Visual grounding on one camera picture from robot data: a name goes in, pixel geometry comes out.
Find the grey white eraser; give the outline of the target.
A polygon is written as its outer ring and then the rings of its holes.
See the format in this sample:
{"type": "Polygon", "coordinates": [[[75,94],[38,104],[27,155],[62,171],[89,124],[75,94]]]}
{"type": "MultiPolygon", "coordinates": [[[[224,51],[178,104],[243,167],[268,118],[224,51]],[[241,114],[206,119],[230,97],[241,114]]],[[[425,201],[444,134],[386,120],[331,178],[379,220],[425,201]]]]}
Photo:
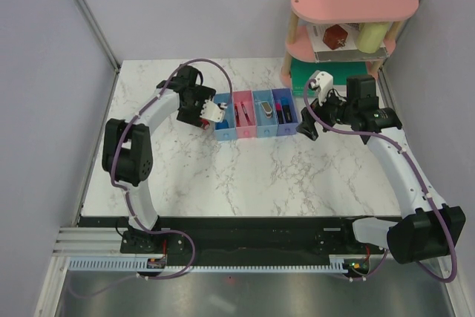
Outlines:
{"type": "Polygon", "coordinates": [[[264,112],[264,115],[268,118],[272,117],[273,110],[272,110],[272,106],[270,105],[270,103],[267,102],[267,101],[261,101],[260,104],[261,104],[262,110],[264,112]]]}

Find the red gel pen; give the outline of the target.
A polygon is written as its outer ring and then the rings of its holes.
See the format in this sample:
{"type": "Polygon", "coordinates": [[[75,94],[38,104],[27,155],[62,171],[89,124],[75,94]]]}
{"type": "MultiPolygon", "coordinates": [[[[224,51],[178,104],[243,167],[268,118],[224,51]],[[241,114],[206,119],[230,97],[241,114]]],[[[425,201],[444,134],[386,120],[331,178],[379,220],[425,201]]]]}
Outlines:
{"type": "Polygon", "coordinates": [[[245,103],[244,102],[241,102],[240,103],[240,106],[241,106],[241,109],[242,109],[242,112],[243,112],[243,115],[246,119],[246,122],[247,122],[247,125],[252,125],[252,121],[251,121],[251,118],[249,116],[249,113],[248,113],[248,110],[245,106],[245,103]]]}

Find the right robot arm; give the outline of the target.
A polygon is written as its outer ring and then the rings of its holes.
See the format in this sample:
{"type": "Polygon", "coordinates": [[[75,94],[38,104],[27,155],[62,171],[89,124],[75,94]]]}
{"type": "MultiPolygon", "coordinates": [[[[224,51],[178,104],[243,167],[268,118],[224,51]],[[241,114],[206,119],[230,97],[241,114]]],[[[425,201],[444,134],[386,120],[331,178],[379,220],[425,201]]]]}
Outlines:
{"type": "Polygon", "coordinates": [[[378,160],[399,204],[401,220],[359,218],[340,234],[341,247],[358,252],[366,244],[384,247],[400,264],[443,256],[457,262],[455,246],[466,222],[462,209],[449,206],[430,184],[407,143],[402,123],[392,108],[382,108],[372,76],[347,79],[347,93],[340,96],[333,77],[316,71],[304,87],[316,94],[306,101],[304,114],[309,137],[325,131],[357,136],[378,160]]]}

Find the blue cap black highlighter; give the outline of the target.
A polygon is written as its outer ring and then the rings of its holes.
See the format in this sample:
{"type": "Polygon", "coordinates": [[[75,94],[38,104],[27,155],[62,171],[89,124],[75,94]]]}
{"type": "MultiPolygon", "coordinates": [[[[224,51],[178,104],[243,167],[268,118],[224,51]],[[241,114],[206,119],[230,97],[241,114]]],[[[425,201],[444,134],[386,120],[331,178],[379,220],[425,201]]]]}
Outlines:
{"type": "Polygon", "coordinates": [[[282,111],[284,113],[286,123],[291,123],[293,121],[292,110],[291,110],[291,106],[289,104],[289,101],[286,97],[283,97],[281,99],[281,107],[282,107],[282,111]]]}

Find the red black stamp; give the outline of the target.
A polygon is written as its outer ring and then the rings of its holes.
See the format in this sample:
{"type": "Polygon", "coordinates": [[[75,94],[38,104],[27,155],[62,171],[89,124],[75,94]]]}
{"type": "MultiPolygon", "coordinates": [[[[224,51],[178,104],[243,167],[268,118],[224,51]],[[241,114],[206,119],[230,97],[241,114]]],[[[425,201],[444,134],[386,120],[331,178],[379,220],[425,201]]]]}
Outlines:
{"type": "Polygon", "coordinates": [[[201,128],[203,130],[207,130],[210,126],[210,122],[208,120],[203,119],[203,118],[201,118],[200,121],[201,121],[201,128]]]}

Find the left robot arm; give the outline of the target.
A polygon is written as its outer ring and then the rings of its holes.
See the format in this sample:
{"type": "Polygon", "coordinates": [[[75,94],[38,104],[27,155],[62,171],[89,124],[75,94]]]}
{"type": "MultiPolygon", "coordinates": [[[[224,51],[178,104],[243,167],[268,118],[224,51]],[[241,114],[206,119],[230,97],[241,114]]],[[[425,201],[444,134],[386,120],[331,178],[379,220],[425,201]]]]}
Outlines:
{"type": "Polygon", "coordinates": [[[148,178],[154,163],[151,136],[167,118],[175,116],[203,130],[212,126],[219,142],[303,134],[308,129],[307,115],[296,113],[288,89],[219,94],[203,84],[198,62],[179,65],[138,112],[126,120],[111,118],[105,125],[102,168],[112,186],[122,190],[128,231],[137,235],[137,244],[146,252],[156,252],[163,244],[148,178]]]}

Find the purple drawer bin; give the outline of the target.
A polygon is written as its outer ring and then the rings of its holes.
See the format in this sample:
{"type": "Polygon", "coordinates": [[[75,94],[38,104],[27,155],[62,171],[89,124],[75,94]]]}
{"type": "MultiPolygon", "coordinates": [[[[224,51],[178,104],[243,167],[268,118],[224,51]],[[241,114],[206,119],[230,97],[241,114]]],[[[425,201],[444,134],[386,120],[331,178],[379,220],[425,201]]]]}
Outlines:
{"type": "Polygon", "coordinates": [[[297,111],[295,110],[295,103],[292,97],[292,92],[288,88],[277,88],[272,90],[272,95],[274,99],[274,104],[276,101],[279,101],[281,103],[281,99],[283,97],[286,97],[289,101],[289,104],[291,106],[292,110],[292,117],[293,121],[291,123],[286,123],[285,117],[284,117],[284,124],[279,125],[278,124],[278,130],[277,130],[277,135],[278,136],[289,136],[289,135],[294,135],[296,134],[296,127],[299,124],[299,116],[297,111]]]}

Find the light blue drawer bin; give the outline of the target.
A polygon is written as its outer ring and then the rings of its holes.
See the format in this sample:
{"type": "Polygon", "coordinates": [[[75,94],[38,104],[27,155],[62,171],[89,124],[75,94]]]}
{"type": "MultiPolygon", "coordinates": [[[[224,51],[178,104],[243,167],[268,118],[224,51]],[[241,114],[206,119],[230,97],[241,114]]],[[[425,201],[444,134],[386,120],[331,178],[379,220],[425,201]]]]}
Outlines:
{"type": "MultiPolygon", "coordinates": [[[[231,98],[232,97],[230,93],[217,94],[214,97],[214,103],[226,104],[231,98]]],[[[236,140],[238,138],[235,127],[235,112],[233,102],[230,102],[227,105],[223,121],[214,124],[214,134],[216,136],[217,141],[231,141],[236,140]]]]}

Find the pink drawer bin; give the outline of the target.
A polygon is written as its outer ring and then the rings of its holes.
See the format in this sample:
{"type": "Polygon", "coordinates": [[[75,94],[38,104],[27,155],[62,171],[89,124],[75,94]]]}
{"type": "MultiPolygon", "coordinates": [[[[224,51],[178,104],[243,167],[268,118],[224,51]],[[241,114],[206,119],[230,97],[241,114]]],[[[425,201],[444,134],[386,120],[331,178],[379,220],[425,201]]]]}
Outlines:
{"type": "Polygon", "coordinates": [[[236,128],[237,138],[246,139],[257,136],[257,123],[255,119],[255,108],[253,102],[253,95],[251,91],[236,91],[232,95],[233,105],[237,104],[240,112],[240,124],[241,127],[236,128]],[[246,119],[243,115],[240,103],[244,102],[248,110],[249,116],[252,121],[252,125],[247,125],[246,119]]]}

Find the pink cap black highlighter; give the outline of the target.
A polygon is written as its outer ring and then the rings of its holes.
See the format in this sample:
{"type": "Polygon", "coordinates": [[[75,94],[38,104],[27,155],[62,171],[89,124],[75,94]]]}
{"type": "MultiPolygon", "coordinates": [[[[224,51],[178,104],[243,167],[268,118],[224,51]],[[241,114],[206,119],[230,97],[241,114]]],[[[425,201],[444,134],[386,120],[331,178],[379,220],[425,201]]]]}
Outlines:
{"type": "Polygon", "coordinates": [[[275,102],[275,109],[276,109],[276,115],[278,118],[278,124],[279,125],[284,124],[283,111],[282,111],[281,103],[279,101],[275,102]]]}

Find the red black pen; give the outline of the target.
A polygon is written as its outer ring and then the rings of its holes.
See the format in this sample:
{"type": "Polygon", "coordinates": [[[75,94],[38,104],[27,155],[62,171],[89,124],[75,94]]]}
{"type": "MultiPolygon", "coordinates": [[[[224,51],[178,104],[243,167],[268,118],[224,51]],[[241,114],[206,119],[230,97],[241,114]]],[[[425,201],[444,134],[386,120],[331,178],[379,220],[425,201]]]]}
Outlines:
{"type": "Polygon", "coordinates": [[[240,124],[240,112],[239,112],[239,109],[238,109],[238,105],[237,105],[237,104],[234,104],[234,112],[235,112],[235,125],[236,125],[236,128],[241,127],[241,124],[240,124]]]}

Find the blue grey eraser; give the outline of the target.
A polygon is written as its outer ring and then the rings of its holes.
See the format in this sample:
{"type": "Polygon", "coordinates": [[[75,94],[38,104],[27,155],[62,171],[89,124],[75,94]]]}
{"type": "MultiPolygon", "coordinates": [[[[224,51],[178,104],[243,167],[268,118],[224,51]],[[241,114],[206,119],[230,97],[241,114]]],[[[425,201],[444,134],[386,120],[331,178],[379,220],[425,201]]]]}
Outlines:
{"type": "Polygon", "coordinates": [[[223,130],[223,129],[228,129],[229,128],[229,123],[227,120],[223,120],[222,122],[217,122],[215,125],[216,130],[223,130]]]}

